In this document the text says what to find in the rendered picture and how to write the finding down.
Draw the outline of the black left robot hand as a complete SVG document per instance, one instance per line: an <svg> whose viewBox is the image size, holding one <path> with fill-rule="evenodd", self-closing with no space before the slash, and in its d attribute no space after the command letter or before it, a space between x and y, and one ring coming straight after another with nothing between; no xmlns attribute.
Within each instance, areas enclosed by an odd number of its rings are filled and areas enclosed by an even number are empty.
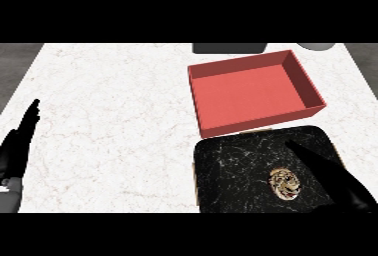
<svg viewBox="0 0 378 256"><path fill-rule="evenodd" d="M38 104L40 100L35 99L25 111L17 128L9 131L0 144L0 186L6 186L12 178L22 178L25 174L29 144L40 121Z"/></svg>

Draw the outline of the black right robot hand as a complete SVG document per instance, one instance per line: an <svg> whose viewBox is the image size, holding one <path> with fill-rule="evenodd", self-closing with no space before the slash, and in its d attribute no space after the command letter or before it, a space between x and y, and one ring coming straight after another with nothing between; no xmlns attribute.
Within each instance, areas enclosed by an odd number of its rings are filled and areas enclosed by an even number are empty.
<svg viewBox="0 0 378 256"><path fill-rule="evenodd" d="M285 142L285 146L310 169L333 201L319 206L313 213L378 214L378 201L345 168L292 140Z"/></svg>

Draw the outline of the brown frosted cupcake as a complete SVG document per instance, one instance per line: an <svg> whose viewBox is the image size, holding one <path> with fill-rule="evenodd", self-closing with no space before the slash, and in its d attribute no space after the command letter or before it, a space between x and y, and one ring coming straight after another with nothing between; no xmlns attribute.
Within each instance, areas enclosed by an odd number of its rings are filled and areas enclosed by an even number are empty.
<svg viewBox="0 0 378 256"><path fill-rule="evenodd" d="M268 184L279 199L291 201L301 191L301 184L294 172L286 168L276 168L270 171Z"/></svg>

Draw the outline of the black marble tray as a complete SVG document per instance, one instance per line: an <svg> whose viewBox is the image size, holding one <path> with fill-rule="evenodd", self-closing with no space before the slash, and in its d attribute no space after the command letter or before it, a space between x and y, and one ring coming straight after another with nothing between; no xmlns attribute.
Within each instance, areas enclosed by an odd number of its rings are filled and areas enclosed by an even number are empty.
<svg viewBox="0 0 378 256"><path fill-rule="evenodd" d="M195 145L199 211L203 213L308 213L333 203L307 166L285 142L295 141L322 157L339 162L323 130L298 126L214 137ZM270 171L286 168L299 180L301 191L282 200L268 184Z"/></svg>

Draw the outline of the red cardboard box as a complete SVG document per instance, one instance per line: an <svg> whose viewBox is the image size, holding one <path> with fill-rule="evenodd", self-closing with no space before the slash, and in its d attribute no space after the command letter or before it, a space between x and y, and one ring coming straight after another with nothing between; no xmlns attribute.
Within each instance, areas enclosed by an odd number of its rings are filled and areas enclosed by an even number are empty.
<svg viewBox="0 0 378 256"><path fill-rule="evenodd" d="M203 138L313 116L326 103L292 51L187 67Z"/></svg>

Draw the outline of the grey round container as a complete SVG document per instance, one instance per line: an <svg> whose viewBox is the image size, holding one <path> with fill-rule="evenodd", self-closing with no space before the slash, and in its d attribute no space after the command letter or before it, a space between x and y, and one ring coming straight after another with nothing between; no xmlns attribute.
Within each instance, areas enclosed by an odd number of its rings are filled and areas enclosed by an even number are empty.
<svg viewBox="0 0 378 256"><path fill-rule="evenodd" d="M333 47L335 43L298 43L298 45L307 50L325 51Z"/></svg>

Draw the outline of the dark grey rectangular appliance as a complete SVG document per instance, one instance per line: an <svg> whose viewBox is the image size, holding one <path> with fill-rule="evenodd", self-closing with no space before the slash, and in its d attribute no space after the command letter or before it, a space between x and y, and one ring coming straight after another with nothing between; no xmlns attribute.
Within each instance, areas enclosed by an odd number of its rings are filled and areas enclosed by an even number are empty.
<svg viewBox="0 0 378 256"><path fill-rule="evenodd" d="M193 43L195 54L260 54L266 43Z"/></svg>

